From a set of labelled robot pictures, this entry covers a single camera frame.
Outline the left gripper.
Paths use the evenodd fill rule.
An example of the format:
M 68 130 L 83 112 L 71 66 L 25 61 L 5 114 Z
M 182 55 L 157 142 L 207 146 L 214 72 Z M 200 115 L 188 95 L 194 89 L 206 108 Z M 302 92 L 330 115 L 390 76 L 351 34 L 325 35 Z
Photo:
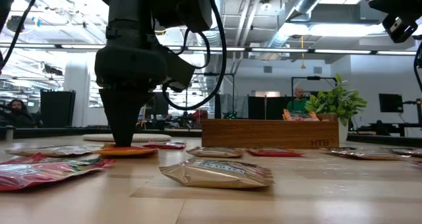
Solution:
M 167 78 L 167 62 L 150 26 L 145 30 L 108 26 L 105 36 L 106 45 L 96 53 L 96 82 L 103 88 L 99 93 L 115 146 L 130 147 L 140 110 L 154 94 L 107 88 L 153 88 Z

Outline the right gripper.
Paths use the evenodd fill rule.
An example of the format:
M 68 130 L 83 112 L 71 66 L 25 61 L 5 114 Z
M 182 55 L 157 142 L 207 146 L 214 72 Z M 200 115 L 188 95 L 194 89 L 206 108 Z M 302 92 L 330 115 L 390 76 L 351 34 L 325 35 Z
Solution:
M 421 16 L 421 0 L 371 0 L 372 9 L 396 16 Z

